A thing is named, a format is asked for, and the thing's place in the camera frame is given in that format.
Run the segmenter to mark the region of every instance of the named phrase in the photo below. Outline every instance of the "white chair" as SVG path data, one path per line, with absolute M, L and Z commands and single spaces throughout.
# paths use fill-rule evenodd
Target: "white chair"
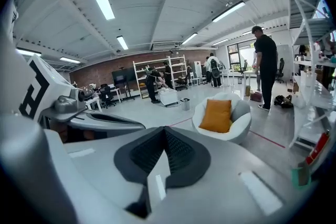
M 208 99 L 213 100 L 231 100 L 231 121 L 233 122 L 228 133 L 217 133 L 208 131 L 198 126 L 201 124 Z M 195 113 L 192 122 L 196 131 L 200 134 L 211 136 L 216 139 L 230 141 L 240 144 L 251 127 L 251 112 L 248 102 L 242 100 L 234 93 L 218 93 L 214 97 L 204 99 L 195 107 Z
M 196 78 L 194 77 L 194 72 L 190 72 L 190 80 L 191 80 L 191 85 L 201 85 L 201 78 Z

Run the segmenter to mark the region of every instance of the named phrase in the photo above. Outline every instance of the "trash can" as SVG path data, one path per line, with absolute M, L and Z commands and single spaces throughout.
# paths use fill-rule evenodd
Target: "trash can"
M 188 98 L 183 98 L 183 99 L 181 99 L 180 101 L 181 101 L 181 103 L 182 103 L 182 109 L 183 109 L 184 111 L 188 111 L 188 110 L 190 110 L 190 99 L 188 99 Z

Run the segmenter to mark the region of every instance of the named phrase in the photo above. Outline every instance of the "man in black shirt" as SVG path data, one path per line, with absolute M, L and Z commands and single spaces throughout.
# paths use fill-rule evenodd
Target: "man in black shirt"
M 151 67 L 148 70 L 150 71 L 150 73 L 147 74 L 145 84 L 148 90 L 148 95 L 152 100 L 152 103 L 157 104 L 160 101 L 155 98 L 154 83 L 158 84 L 156 80 L 159 79 L 163 86 L 165 86 L 166 88 L 168 88 L 168 86 L 164 83 L 164 80 L 161 78 L 163 76 L 162 73 L 157 72 L 155 69 Z
M 163 62 L 165 69 L 164 69 L 164 80 L 167 84 L 167 86 L 171 89 L 173 89 L 173 85 L 172 85 L 172 70 L 170 68 L 170 66 L 168 65 L 168 63 L 166 61 Z
M 275 42 L 264 35 L 260 26 L 252 28 L 252 34 L 257 41 L 254 43 L 257 53 L 256 74 L 260 68 L 261 90 L 264 104 L 259 105 L 260 109 L 269 111 L 271 106 L 272 87 L 275 81 L 278 66 L 278 51 Z

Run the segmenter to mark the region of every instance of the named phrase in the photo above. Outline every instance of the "white table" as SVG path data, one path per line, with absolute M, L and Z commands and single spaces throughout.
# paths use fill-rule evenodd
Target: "white table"
M 119 88 L 115 88 L 115 89 L 110 90 L 110 92 L 116 92 L 116 93 L 117 93 L 118 100 L 119 100 L 119 103 L 121 103 L 122 98 L 120 97 L 120 95 L 121 95 L 121 91 L 120 91 L 120 89 L 119 89 Z
M 220 70 L 220 74 L 222 75 L 222 78 L 223 78 L 223 85 L 224 85 L 224 73 L 226 73 L 226 78 L 227 78 L 227 85 L 225 86 L 225 87 L 227 87 L 227 86 L 230 86 L 230 81 L 229 81 L 229 73 L 232 73 L 232 80 L 233 80 L 233 85 L 235 84 L 235 74 L 234 74 L 234 72 L 232 71 L 232 69 L 222 69 L 222 70 Z
M 243 72 L 243 80 L 244 80 L 244 88 L 243 88 L 244 95 L 243 96 L 245 96 L 246 94 L 246 78 L 248 76 L 248 85 L 250 86 L 251 85 L 251 75 L 254 75 L 254 74 L 256 74 L 254 70 L 247 70 Z
M 96 96 L 96 97 L 94 97 L 94 98 L 92 98 L 92 99 L 89 99 L 89 100 L 85 101 L 85 105 L 88 107 L 89 110 L 92 110 L 92 108 L 91 108 L 91 104 L 94 103 L 94 102 L 97 103 L 97 106 L 98 106 L 99 111 L 100 111 L 100 112 L 103 112 L 102 109 L 101 109 L 100 103 L 99 103 L 99 97 L 98 97 L 98 96 Z
M 177 98 L 177 91 L 173 89 L 168 89 L 167 91 L 160 90 L 159 97 L 161 103 L 163 103 L 165 106 L 179 102 Z

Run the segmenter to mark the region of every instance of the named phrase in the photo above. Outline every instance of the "black t-shirt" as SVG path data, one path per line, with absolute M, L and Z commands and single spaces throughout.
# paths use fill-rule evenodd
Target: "black t-shirt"
M 170 74 L 166 73 L 165 78 L 168 79 L 168 80 L 171 80 L 172 79 L 172 72 L 171 72 L 170 66 L 166 66 L 164 71 L 170 73 Z
M 147 76 L 146 81 L 153 84 L 158 77 L 160 77 L 160 73 L 157 71 L 152 71 L 152 73 Z
M 260 70 L 276 71 L 277 70 L 277 46 L 268 36 L 262 35 L 254 43 L 256 52 L 262 53 Z

